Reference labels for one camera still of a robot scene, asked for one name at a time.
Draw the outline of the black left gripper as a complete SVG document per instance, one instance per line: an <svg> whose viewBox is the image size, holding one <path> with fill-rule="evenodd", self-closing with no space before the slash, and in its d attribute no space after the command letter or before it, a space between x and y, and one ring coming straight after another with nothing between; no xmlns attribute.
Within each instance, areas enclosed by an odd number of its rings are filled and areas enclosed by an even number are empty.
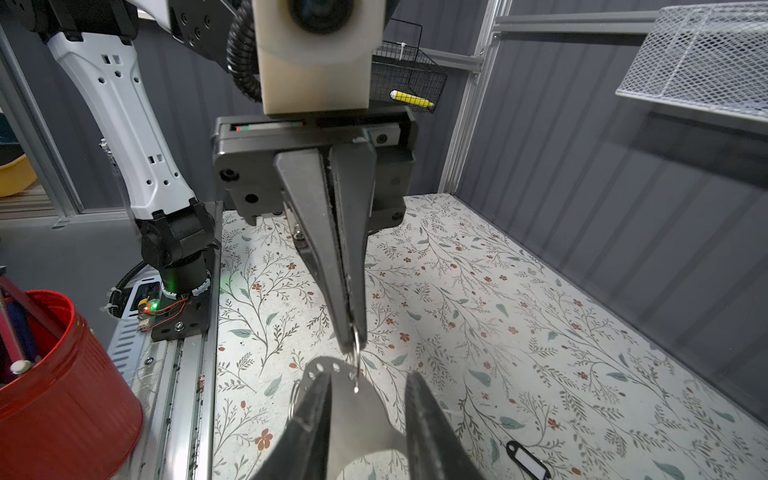
<svg viewBox="0 0 768 480"><path fill-rule="evenodd" d="M418 133L406 107L217 121L222 187L249 224L287 204L343 353L366 342L367 237L403 220Z"/></svg>

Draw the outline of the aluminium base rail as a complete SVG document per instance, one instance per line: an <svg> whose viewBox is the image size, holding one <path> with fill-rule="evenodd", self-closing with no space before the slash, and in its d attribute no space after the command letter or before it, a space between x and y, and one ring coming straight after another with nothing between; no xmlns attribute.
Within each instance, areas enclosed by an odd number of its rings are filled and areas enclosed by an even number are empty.
<svg viewBox="0 0 768 480"><path fill-rule="evenodd" d="M131 280L159 274L146 267ZM147 333L143 365L129 385L143 408L143 425L117 479L210 479L216 387L219 295L209 289L180 319Z"/></svg>

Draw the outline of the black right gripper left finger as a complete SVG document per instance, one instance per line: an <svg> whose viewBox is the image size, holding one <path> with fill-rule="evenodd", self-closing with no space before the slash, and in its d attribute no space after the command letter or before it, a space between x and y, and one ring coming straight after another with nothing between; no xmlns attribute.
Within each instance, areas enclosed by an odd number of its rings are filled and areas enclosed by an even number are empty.
<svg viewBox="0 0 768 480"><path fill-rule="evenodd" d="M274 451L252 479L325 479L328 472L332 380L321 373L294 411Z"/></svg>

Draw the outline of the black key tag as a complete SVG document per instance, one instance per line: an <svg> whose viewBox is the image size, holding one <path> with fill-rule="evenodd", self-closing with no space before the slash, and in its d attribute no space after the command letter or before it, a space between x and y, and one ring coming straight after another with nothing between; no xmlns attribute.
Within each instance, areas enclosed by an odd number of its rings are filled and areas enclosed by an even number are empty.
<svg viewBox="0 0 768 480"><path fill-rule="evenodd" d="M525 447L515 440L510 440L505 446L508 457L531 479L551 480L552 475L548 467L531 454Z"/></svg>

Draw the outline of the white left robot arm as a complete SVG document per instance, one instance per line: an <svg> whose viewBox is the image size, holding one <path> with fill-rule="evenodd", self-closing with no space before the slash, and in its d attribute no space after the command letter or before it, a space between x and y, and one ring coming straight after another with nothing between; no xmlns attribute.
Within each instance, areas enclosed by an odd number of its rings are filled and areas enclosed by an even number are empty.
<svg viewBox="0 0 768 480"><path fill-rule="evenodd" d="M213 173L249 223L285 214L325 300L339 348L367 343L371 234L399 225L416 122L372 105L374 51L393 1L11 1L83 97L127 190L143 260L161 277L143 307L154 340L195 333L212 283L214 220L184 179L147 96L134 46L140 12L225 69L263 112L217 122Z"/></svg>

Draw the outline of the yellow marker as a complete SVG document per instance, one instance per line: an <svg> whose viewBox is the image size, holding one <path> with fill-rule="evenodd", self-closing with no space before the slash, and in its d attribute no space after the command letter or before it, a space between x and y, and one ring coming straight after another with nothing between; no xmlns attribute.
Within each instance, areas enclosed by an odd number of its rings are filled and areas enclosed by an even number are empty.
<svg viewBox="0 0 768 480"><path fill-rule="evenodd" d="M390 98L394 101L405 103L414 107L432 111L435 108L435 104L423 97L405 93L399 90L392 90L389 94Z"/></svg>

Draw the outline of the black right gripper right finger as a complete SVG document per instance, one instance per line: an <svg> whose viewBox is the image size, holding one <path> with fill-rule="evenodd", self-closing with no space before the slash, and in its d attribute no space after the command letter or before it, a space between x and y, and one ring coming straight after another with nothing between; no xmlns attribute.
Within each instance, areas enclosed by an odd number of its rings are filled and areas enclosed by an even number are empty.
<svg viewBox="0 0 768 480"><path fill-rule="evenodd" d="M483 478L418 372L406 380L405 419L411 479Z"/></svg>

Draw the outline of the white mesh basket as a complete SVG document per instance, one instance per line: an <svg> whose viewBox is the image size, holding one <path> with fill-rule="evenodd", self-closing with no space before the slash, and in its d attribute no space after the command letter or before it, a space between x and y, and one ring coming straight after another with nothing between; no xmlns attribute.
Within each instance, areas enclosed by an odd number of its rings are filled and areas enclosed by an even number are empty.
<svg viewBox="0 0 768 480"><path fill-rule="evenodd" d="M616 94L765 122L767 3L661 9Z"/></svg>

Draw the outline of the silver metal keyring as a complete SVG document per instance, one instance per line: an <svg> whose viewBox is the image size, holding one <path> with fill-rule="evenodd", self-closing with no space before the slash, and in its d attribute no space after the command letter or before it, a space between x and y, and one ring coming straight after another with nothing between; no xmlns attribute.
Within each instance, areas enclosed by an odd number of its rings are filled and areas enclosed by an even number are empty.
<svg viewBox="0 0 768 480"><path fill-rule="evenodd" d="M352 380L354 382L353 392L358 394L360 392L360 367L361 367L361 341L359 330L355 324L351 326L353 335L353 362L354 373L352 374Z"/></svg>

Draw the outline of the red pencil cup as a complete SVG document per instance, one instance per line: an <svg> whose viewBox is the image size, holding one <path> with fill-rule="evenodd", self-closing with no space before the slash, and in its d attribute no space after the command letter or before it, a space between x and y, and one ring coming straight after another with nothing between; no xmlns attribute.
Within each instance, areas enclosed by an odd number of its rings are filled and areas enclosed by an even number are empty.
<svg viewBox="0 0 768 480"><path fill-rule="evenodd" d="M138 398L67 296L3 276L1 304L2 478L111 478L138 442Z"/></svg>

